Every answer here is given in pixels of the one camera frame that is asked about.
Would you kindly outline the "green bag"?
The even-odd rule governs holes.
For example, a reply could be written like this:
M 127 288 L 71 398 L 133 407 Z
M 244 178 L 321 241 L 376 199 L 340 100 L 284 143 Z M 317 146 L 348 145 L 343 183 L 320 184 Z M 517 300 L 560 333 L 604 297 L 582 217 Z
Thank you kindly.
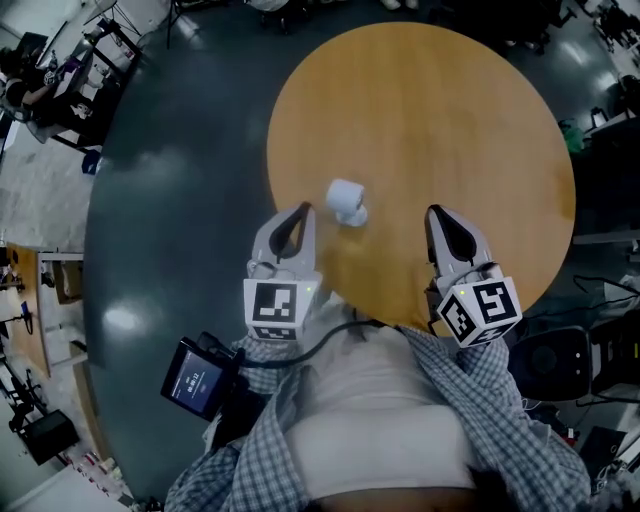
M 564 119 L 558 122 L 567 150 L 571 154 L 580 153 L 584 147 L 584 132 L 579 128 L 575 119 Z

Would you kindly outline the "black box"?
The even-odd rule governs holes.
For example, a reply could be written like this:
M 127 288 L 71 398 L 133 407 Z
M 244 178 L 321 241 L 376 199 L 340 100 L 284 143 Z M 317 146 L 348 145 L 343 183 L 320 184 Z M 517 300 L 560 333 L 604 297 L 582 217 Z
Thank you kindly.
M 73 422 L 61 410 L 27 424 L 22 439 L 37 465 L 43 465 L 80 440 Z

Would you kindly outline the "person's checked shirt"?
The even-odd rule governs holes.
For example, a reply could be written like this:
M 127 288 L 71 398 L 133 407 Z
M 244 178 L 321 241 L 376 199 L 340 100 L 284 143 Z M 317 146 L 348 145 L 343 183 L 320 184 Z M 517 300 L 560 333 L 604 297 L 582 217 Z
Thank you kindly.
M 238 341 L 258 369 L 250 388 L 270 398 L 248 435 L 210 449 L 171 486 L 165 512 L 586 512 L 590 478 L 582 459 L 549 426 L 525 412 L 503 340 L 452 352 L 442 339 L 406 327 L 419 367 L 459 416 L 475 453 L 471 489 L 387 489 L 309 496 L 286 432 L 300 409 L 304 368 L 349 327 L 343 302 L 327 304 L 305 338 Z

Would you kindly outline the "person's white top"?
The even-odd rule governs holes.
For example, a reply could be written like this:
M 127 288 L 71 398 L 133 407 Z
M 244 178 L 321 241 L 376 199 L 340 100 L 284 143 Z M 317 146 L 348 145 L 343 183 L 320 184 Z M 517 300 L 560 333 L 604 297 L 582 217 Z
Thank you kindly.
M 301 391 L 285 439 L 311 498 L 473 488 L 461 420 L 398 330 L 339 336 L 305 366 Z

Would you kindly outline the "black waist pouch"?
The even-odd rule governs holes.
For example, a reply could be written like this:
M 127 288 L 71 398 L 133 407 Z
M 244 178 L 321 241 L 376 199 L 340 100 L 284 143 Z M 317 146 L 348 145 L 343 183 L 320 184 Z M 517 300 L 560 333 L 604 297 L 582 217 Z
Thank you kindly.
M 249 381 L 240 376 L 226 402 L 220 409 L 220 421 L 212 441 L 217 451 L 232 441 L 249 434 L 270 396 L 253 391 Z

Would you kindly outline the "cardboard box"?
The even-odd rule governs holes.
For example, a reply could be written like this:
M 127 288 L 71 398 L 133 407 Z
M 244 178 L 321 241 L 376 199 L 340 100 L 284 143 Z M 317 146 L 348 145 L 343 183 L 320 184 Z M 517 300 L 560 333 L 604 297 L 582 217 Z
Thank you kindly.
M 83 262 L 54 261 L 52 270 L 58 303 L 68 305 L 80 301 L 83 291 Z

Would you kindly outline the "black metal-frame table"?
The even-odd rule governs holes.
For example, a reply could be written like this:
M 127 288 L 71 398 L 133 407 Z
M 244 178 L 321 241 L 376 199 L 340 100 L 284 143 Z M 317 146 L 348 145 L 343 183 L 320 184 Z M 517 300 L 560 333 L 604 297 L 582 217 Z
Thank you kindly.
M 141 60 L 142 51 L 115 20 L 104 18 L 85 32 L 62 65 L 62 80 L 53 97 L 82 101 L 69 107 L 76 118 L 67 128 L 55 122 L 40 126 L 33 119 L 28 131 L 40 143 L 55 141 L 86 154 L 101 146 L 115 110 Z

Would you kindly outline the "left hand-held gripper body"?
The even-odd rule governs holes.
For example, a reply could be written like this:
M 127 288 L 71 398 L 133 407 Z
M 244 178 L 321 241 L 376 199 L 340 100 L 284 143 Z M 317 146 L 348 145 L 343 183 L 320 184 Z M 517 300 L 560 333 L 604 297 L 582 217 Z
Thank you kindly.
M 243 281 L 249 335 L 268 343 L 295 343 L 316 308 L 322 275 L 300 275 L 271 263 L 250 261 Z

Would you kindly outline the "long wooden desk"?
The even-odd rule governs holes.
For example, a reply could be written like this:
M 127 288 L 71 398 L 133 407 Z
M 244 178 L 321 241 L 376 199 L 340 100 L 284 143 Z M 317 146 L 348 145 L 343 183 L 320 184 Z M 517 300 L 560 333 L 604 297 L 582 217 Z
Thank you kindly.
M 49 379 L 51 368 L 39 314 L 39 253 L 32 248 L 6 243 L 0 255 L 4 255 L 9 264 L 6 281 L 1 283 L 0 278 L 0 299 L 8 307 L 13 349 L 24 356 L 41 377 Z

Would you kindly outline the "black device with screen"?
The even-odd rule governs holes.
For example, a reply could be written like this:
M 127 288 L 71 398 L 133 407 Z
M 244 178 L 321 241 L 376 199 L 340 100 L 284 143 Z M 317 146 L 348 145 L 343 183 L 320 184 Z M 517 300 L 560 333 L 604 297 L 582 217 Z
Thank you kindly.
M 179 407 L 212 421 L 231 396 L 238 365 L 225 350 L 205 350 L 182 338 L 161 387 L 161 395 Z

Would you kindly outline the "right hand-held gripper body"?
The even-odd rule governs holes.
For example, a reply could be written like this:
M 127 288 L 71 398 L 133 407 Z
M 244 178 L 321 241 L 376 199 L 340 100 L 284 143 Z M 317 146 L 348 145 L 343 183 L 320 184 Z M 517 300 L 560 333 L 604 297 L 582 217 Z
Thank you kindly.
M 496 263 L 437 277 L 426 298 L 431 320 L 442 321 L 460 348 L 489 344 L 522 319 L 514 281 Z

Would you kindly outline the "black stand equipment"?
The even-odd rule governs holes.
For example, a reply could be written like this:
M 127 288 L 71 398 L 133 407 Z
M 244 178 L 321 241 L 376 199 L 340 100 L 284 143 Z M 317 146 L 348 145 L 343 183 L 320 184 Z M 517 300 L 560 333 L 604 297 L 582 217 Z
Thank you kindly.
M 29 416 L 37 413 L 41 417 L 48 413 L 47 406 L 38 394 L 42 386 L 32 379 L 32 371 L 26 370 L 25 380 L 10 374 L 8 384 L 0 377 L 0 393 L 8 400 L 13 411 L 13 417 L 9 420 L 9 429 L 18 434 L 26 424 L 32 423 Z

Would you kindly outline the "black office chair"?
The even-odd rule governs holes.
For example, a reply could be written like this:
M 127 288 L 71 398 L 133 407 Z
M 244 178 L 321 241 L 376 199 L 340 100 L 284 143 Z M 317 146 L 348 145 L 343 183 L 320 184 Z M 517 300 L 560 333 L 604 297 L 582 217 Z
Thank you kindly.
M 509 354 L 509 371 L 520 394 L 538 401 L 578 400 L 617 385 L 640 388 L 640 310 L 589 330 L 570 326 L 528 336 Z

